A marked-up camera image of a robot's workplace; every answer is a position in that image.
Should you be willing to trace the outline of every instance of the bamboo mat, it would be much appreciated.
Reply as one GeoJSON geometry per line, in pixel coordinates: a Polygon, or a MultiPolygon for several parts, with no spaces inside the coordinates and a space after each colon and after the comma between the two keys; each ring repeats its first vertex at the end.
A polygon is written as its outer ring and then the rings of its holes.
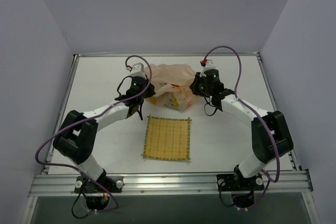
{"type": "Polygon", "coordinates": [[[189,161],[191,119],[170,119],[148,116],[143,157],[189,161]]]}

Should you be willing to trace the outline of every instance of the purple cable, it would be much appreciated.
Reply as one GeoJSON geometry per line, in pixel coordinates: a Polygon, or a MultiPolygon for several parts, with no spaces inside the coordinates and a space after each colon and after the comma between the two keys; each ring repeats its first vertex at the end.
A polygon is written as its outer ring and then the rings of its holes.
{"type": "Polygon", "coordinates": [[[270,182],[273,182],[273,183],[276,183],[278,180],[279,180],[279,176],[280,176],[280,156],[279,156],[279,151],[278,151],[278,147],[277,147],[277,144],[275,142],[275,139],[271,133],[271,130],[268,128],[268,126],[266,125],[265,121],[262,119],[262,117],[259,115],[259,113],[253,109],[250,105],[248,105],[246,102],[244,102],[243,100],[241,100],[239,97],[238,97],[238,94],[237,94],[237,88],[238,88],[238,84],[239,84],[239,81],[240,81],[240,77],[242,75],[242,61],[240,60],[240,56],[239,54],[236,52],[235,49],[233,49],[232,47],[229,47],[229,46],[218,46],[218,47],[214,47],[213,49],[211,49],[204,57],[203,60],[206,60],[206,58],[209,56],[209,54],[211,54],[214,50],[218,49],[218,48],[227,48],[227,49],[230,49],[236,56],[237,56],[237,59],[238,59],[238,63],[239,63],[239,74],[238,74],[238,78],[237,78],[237,82],[236,82],[236,85],[235,85],[235,97],[238,99],[238,101],[244,105],[245,107],[247,107],[248,109],[250,109],[255,115],[256,117],[259,119],[259,121],[261,122],[261,124],[263,125],[263,127],[265,128],[271,142],[272,142],[272,146],[274,148],[274,152],[275,152],[275,158],[276,158],[276,162],[277,162],[277,172],[276,172],[276,176],[275,176],[275,179],[271,178],[269,173],[265,170],[261,170],[265,176],[268,178],[268,181],[267,181],[267,184],[265,186],[265,189],[264,191],[262,192],[261,196],[257,199],[257,201],[250,207],[248,207],[247,209],[250,209],[252,207],[254,207],[256,204],[258,204],[261,199],[264,197],[266,191],[267,191],[267,188],[269,186],[269,183],[270,182]]]}
{"type": "Polygon", "coordinates": [[[46,146],[49,142],[51,142],[56,136],[60,135],[61,133],[63,133],[64,131],[67,131],[79,124],[83,124],[89,120],[92,120],[92,119],[96,119],[96,118],[99,118],[101,117],[102,115],[104,115],[105,113],[107,113],[111,108],[113,108],[114,106],[116,106],[117,104],[119,103],[122,103],[122,102],[126,102],[126,101],[129,101],[129,100],[132,100],[136,97],[139,97],[141,96],[145,91],[146,89],[149,87],[149,85],[151,84],[151,80],[152,80],[152,69],[151,69],[151,66],[150,64],[148,63],[148,61],[146,61],[143,57],[141,56],[138,56],[138,55],[131,55],[131,56],[128,56],[126,61],[125,61],[125,65],[126,67],[128,66],[127,65],[127,62],[129,59],[131,58],[139,58],[139,59],[142,59],[146,65],[148,66],[148,69],[149,69],[149,82],[147,83],[146,87],[139,93],[139,94],[136,94],[132,97],[129,97],[129,98],[126,98],[126,99],[123,99],[121,101],[117,101],[116,103],[114,103],[113,105],[109,106],[107,109],[105,109],[102,113],[100,113],[99,115],[95,115],[95,116],[92,116],[90,118],[85,118],[83,120],[80,120],[76,123],[73,123],[71,125],[68,125],[66,127],[64,127],[63,129],[59,130],[58,132],[56,132],[54,135],[51,136],[51,138],[49,138],[47,141],[45,141],[44,143],[42,143],[42,145],[37,149],[36,153],[35,153],[35,161],[41,165],[50,165],[50,166],[63,166],[63,167],[69,167],[69,168],[72,168],[76,171],[78,171],[83,177],[85,177],[86,179],[90,180],[91,182],[93,182],[95,185],[97,185],[100,189],[102,189],[103,191],[105,191],[112,199],[113,201],[115,202],[116,206],[115,207],[111,207],[111,208],[107,208],[107,209],[103,209],[103,210],[98,210],[98,212],[107,212],[107,211],[110,211],[110,210],[114,210],[114,209],[117,209],[119,207],[119,204],[116,200],[116,198],[113,196],[112,193],[110,193],[105,187],[103,187],[101,184],[99,184],[97,181],[95,181],[94,179],[92,179],[89,175],[87,175],[86,173],[82,172],[80,169],[78,169],[77,167],[73,166],[73,165],[67,165],[67,164],[58,164],[58,163],[47,163],[47,162],[43,162],[41,160],[39,160],[38,158],[38,155],[39,153],[41,152],[41,150],[43,149],[44,146],[46,146]]]}

